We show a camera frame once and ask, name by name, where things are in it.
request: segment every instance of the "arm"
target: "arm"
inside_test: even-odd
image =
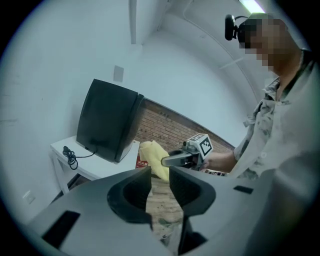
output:
[[[210,155],[205,158],[200,170],[208,168],[214,171],[229,173],[235,167],[236,163],[237,160],[233,151],[228,153],[211,152]]]

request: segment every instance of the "yellow sponge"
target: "yellow sponge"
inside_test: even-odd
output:
[[[140,159],[147,161],[155,175],[160,179],[169,182],[169,168],[161,164],[161,159],[169,154],[157,142],[146,141],[140,144]]]

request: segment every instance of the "patterned shirt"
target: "patterned shirt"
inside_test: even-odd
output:
[[[300,68],[283,90],[277,78],[264,89],[265,97],[248,116],[247,135],[234,149],[237,164],[228,177],[258,179],[284,161],[320,147],[320,76],[310,51],[302,50]]]

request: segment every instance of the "person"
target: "person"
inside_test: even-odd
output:
[[[312,53],[298,47],[282,20],[253,13],[242,27],[240,47],[278,77],[263,89],[265,97],[244,122],[248,130],[240,145],[233,152],[212,152],[200,169],[255,180],[319,149],[320,78]]]

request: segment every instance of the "ceiling light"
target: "ceiling light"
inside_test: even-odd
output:
[[[250,13],[265,13],[255,0],[239,0]]]

